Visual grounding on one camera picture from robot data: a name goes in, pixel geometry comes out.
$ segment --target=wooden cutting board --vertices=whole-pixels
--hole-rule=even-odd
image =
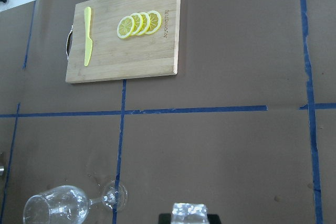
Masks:
[[[181,0],[89,0],[76,5],[66,82],[92,82],[177,74]],[[84,66],[84,9],[90,6],[93,41]],[[135,12],[155,10],[162,25],[152,35],[117,35],[119,21]]]

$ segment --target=knife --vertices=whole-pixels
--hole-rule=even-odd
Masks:
[[[85,21],[85,59],[84,66],[88,66],[92,53],[92,39],[90,38],[90,26],[91,26],[91,7],[84,9],[84,21]]]

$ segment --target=lemon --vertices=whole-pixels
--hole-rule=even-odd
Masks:
[[[134,30],[134,19],[131,16],[123,17],[117,27],[117,35],[121,39],[125,39],[131,35]]]
[[[149,23],[149,20],[150,20],[149,15],[147,13],[144,13],[144,12],[140,13],[140,15],[142,17],[142,21],[143,22],[142,22],[142,27],[141,27],[141,29],[140,29],[140,31],[138,32],[137,35],[143,35],[145,32],[147,32],[147,30],[149,28],[149,25],[150,25],[150,23]]]
[[[150,12],[148,12],[149,18],[150,18],[150,25],[149,28],[147,30],[147,32],[145,32],[146,34],[153,34],[155,33],[161,26],[161,15],[160,13],[158,13],[155,10],[151,10]]]
[[[142,28],[143,18],[140,13],[132,13],[130,15],[134,19],[134,30],[131,33],[131,36],[136,35]]]

